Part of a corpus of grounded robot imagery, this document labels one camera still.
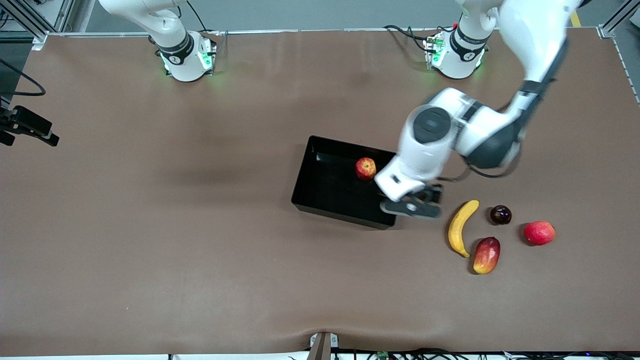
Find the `black tray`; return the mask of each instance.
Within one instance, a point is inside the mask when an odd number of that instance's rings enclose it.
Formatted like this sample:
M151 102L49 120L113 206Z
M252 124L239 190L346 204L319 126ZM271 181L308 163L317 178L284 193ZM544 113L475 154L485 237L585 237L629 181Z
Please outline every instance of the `black tray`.
M301 211L388 229L396 216L380 209L385 199L373 180L356 176L356 161L371 158L380 171L394 152L310 136L291 202Z

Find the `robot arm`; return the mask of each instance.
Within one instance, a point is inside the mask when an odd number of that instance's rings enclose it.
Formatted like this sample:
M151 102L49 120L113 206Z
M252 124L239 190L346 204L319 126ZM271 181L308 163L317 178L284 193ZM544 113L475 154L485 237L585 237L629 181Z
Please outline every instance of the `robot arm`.
M179 81L194 81L213 70L215 45L167 10L186 0L99 0L112 15L123 17L149 32L164 66Z
M404 124L397 155L375 178L388 198L381 204L383 211L437 217L440 209L429 198L438 198L439 189L427 184L440 175L451 149L477 168L497 168L513 160L532 112L564 59L566 23L579 5L580 0L506 0L501 4L497 12L500 33L522 62L522 86L505 113L453 88L414 109Z

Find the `banana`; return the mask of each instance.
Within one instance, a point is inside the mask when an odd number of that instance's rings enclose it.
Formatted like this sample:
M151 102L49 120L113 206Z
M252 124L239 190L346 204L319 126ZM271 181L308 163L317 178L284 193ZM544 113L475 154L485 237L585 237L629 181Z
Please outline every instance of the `banana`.
M462 228L465 222L478 210L480 202L478 200L469 200L462 208L458 210L456 215L449 224L449 244L460 255L468 258L470 255L465 249L465 242L462 240Z

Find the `brown tabletop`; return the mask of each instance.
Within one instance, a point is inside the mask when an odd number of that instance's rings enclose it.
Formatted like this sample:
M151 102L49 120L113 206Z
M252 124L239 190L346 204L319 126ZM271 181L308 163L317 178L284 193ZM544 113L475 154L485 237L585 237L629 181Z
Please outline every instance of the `brown tabletop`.
M317 331L343 348L639 350L640 110L614 44L569 38L512 176L448 184L442 219L375 231L289 202L307 138L393 151L433 92L504 104L523 72L499 36L459 81L385 32L229 36L195 83L164 76L146 38L49 37L25 69L47 95L14 105L60 145L0 148L0 355L281 352ZM469 199L467 248L502 243L490 275L445 239ZM497 204L511 225L488 223ZM556 241L528 247L533 220Z

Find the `gray floor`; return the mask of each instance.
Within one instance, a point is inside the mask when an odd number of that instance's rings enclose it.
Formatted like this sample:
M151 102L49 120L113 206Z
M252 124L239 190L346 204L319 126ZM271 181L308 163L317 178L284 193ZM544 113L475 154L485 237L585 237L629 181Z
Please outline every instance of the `gray floor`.
M597 26L610 17L622 0L594 0L578 9L582 26ZM141 31L137 25L107 13L96 0L81 0L88 20L77 19L74 29L86 24L86 32ZM458 20L460 8L453 0L191 0L205 26L217 30L380 28L396 24L415 28L446 26ZM188 29L201 25L186 4L182 21ZM630 79L640 84L640 29L630 22L616 30L616 43ZM29 47L0 44L0 54L22 68ZM15 87L17 77L0 69L0 89Z

